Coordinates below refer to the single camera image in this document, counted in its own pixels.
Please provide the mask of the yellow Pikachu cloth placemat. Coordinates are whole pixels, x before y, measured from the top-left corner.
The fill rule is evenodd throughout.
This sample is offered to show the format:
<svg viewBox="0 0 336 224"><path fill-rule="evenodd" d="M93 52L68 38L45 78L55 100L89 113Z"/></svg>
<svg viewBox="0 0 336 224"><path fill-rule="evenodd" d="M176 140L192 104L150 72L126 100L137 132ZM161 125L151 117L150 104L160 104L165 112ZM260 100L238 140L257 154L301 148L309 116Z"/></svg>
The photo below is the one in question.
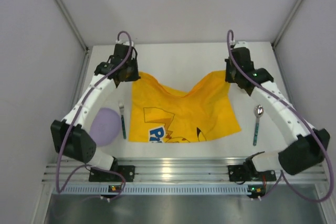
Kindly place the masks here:
<svg viewBox="0 0 336 224"><path fill-rule="evenodd" d="M240 132L225 76L224 70L213 71L184 92L140 73L131 90L129 141L200 143Z"/></svg>

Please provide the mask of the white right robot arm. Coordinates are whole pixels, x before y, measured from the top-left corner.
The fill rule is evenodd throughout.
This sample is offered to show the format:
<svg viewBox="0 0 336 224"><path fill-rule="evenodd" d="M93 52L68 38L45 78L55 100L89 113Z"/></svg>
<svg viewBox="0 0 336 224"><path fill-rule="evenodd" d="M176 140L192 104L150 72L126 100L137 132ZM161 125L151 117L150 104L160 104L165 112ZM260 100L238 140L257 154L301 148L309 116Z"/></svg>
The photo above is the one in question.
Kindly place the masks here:
<svg viewBox="0 0 336 224"><path fill-rule="evenodd" d="M264 68L256 69L245 45L228 46L225 80L235 83L262 105L286 142L282 151L254 154L248 158L257 172L281 169L296 175L327 159L330 134L317 130L282 95L273 76Z"/></svg>

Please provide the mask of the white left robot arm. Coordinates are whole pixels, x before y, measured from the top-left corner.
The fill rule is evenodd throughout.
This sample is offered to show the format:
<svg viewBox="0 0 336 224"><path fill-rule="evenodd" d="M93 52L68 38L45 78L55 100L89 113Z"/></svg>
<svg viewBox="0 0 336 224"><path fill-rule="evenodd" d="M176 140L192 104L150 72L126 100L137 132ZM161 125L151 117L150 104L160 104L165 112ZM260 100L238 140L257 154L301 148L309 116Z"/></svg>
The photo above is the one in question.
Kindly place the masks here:
<svg viewBox="0 0 336 224"><path fill-rule="evenodd" d="M66 156L79 162L111 170L117 159L103 152L94 138L97 115L103 111L108 96L122 82L140 79L137 53L132 42L118 41L107 61L96 66L85 92L60 121L51 124L51 134L58 159Z"/></svg>

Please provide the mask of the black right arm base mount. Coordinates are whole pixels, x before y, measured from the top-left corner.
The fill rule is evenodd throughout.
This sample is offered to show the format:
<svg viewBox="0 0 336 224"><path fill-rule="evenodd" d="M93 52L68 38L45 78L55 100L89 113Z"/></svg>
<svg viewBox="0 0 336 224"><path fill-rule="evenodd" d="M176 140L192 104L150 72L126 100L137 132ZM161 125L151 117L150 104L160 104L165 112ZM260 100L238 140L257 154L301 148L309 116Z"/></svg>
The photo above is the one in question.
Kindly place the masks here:
<svg viewBox="0 0 336 224"><path fill-rule="evenodd" d="M237 184L245 182L275 182L277 180L274 170L253 172L244 165L228 165L229 181Z"/></svg>

